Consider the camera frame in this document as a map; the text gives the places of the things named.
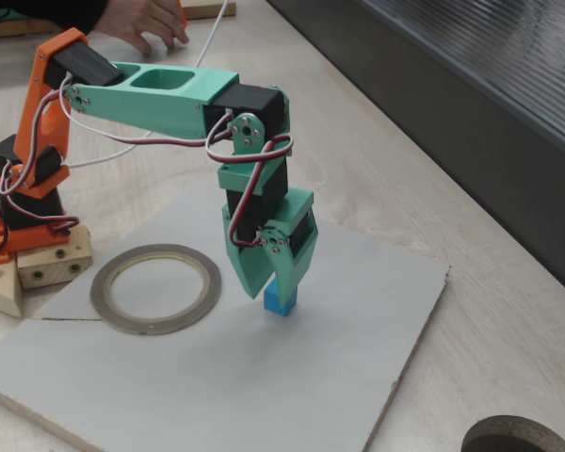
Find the person's bare hand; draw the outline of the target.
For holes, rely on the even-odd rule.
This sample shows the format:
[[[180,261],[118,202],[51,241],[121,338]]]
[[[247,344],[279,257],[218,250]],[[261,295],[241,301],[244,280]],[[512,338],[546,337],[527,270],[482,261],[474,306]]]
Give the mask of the person's bare hand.
[[[176,41],[189,42],[176,0],[110,0],[93,30],[131,44],[144,56],[152,51],[144,33],[158,37],[169,50]]]

